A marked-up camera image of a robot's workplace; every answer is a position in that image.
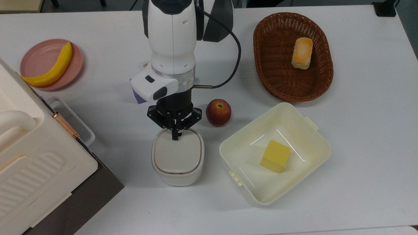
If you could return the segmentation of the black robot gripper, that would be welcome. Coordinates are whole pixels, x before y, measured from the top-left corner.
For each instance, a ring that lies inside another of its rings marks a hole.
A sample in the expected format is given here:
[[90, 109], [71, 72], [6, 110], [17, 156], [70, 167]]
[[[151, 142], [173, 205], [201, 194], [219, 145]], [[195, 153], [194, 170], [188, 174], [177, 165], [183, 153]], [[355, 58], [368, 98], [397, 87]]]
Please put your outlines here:
[[166, 96], [148, 108], [147, 116], [162, 129], [171, 131], [172, 140], [178, 140], [183, 130], [201, 120], [202, 111], [193, 107], [191, 99], [192, 91]]

